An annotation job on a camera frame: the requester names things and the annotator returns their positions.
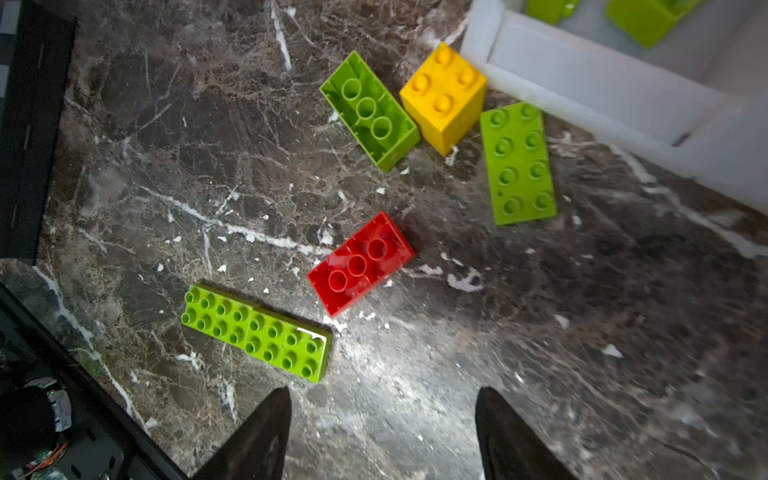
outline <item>marble surface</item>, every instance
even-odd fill
[[[330,118],[350,51],[397,92],[467,9],[83,0],[38,266],[0,280],[189,473],[288,385],[285,478],[481,478],[493,386],[580,478],[765,478],[764,218],[546,117],[559,215],[498,228],[477,127],[382,174]],[[305,275],[380,210],[418,258],[331,322]],[[323,382],[183,328],[200,280],[331,325]]]

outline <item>toy building block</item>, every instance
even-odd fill
[[[320,87],[373,163],[388,172],[421,137],[384,84],[356,51]]]
[[[525,14],[550,25],[557,25],[563,18],[574,14],[578,3],[579,0],[528,0],[525,3]]]
[[[480,116],[485,163],[497,225],[557,214],[541,112],[517,103]]]
[[[307,278],[335,316],[415,256],[389,215],[380,212]]]
[[[184,325],[310,382],[323,377],[332,333],[205,285],[190,286],[184,301]]]
[[[611,0],[605,15],[638,44],[655,46],[701,0]]]
[[[478,120],[487,83],[485,76],[441,43],[402,88],[400,98],[422,136],[447,155]]]

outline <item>flat green brick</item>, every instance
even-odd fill
[[[701,0],[611,0],[605,15],[645,48],[655,46]]]
[[[333,334],[206,285],[190,286],[184,301],[181,322],[191,329],[310,382],[323,377]]]
[[[416,123],[356,51],[320,92],[383,172],[390,171],[421,139]]]
[[[542,22],[557,25],[563,18],[574,14],[579,0],[528,0],[525,14]]]
[[[480,129],[495,223],[557,215],[541,111],[523,102],[489,110]]]

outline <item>green brick with eight studs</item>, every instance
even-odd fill
[[[558,214],[541,111],[520,102],[480,115],[493,219],[497,225]]]
[[[207,285],[190,286],[184,301],[184,325],[310,382],[323,377],[332,333]]]

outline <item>green brick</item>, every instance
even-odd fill
[[[525,14],[551,25],[557,25],[563,18],[574,14],[579,0],[528,0]]]
[[[356,51],[320,92],[381,171],[390,171],[421,139],[416,123]]]
[[[558,213],[541,111],[517,103],[480,115],[493,218],[497,225]]]
[[[605,15],[645,48],[655,46],[701,0],[611,0]]]
[[[181,322],[248,355],[318,383],[333,335],[206,285],[190,286]]]

